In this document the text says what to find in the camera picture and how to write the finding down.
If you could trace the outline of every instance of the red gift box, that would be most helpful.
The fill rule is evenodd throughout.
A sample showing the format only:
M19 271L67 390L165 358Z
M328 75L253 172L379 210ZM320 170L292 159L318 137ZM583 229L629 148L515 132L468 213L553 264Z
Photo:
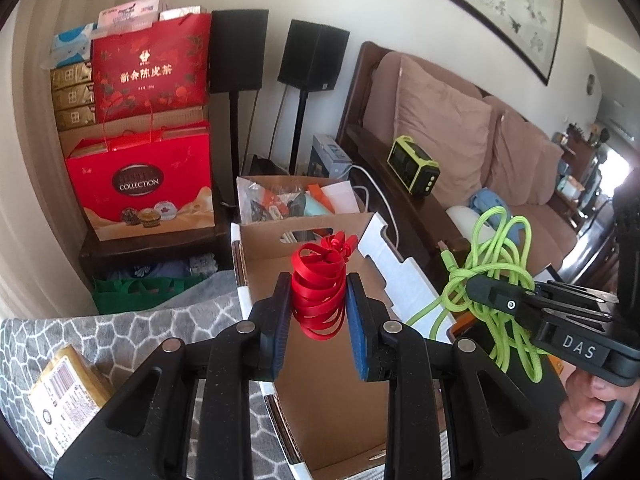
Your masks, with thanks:
M66 168L100 240L214 225L205 121L83 140Z
M188 14L94 40L96 121L205 105L210 28Z

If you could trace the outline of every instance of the human hand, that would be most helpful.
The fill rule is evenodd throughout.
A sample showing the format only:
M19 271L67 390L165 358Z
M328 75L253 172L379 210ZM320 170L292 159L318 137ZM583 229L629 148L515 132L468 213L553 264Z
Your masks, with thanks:
M621 388L577 368L566 381L567 398L560 406L561 420L558 429L564 445L572 451L580 451L587 443L597 440L601 431L598 422L602 420L605 412L604 403L622 400L626 409L598 451L600 455L606 454L622 434L624 422L638 396L639 388L640 382L628 388Z

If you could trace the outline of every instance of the red ribbon bundle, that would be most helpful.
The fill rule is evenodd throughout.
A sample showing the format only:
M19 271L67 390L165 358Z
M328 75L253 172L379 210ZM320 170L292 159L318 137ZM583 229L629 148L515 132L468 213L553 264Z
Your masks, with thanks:
M358 245L357 236L350 236L347 241L344 237L342 231L325 236L319 245L304 244L291 257L291 311L302 332L317 341L331 339L344 323L346 264ZM303 256L303 251L310 254ZM329 333L317 332L334 327Z

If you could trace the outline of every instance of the barcode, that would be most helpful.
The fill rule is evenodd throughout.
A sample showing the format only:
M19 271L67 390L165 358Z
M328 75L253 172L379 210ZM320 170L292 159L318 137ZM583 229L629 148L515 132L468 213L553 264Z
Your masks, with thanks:
M58 400L62 399L62 396L68 392L75 382L66 361L62 362L57 370L53 370L49 381Z

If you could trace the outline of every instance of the brown pillow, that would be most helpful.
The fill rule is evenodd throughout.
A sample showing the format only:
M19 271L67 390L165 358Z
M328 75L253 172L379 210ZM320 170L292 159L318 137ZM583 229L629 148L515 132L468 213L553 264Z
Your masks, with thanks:
M437 80L402 56L395 137L413 137L440 165L433 195L444 207L467 205L481 188L491 107Z
M486 186L508 205L523 205L540 159L540 145L525 120L507 109L495 131L494 158Z
M533 176L527 204L545 205L551 199L556 188L558 162L562 157L562 148L549 140L537 126L527 123L529 131L536 136L540 146L540 158Z

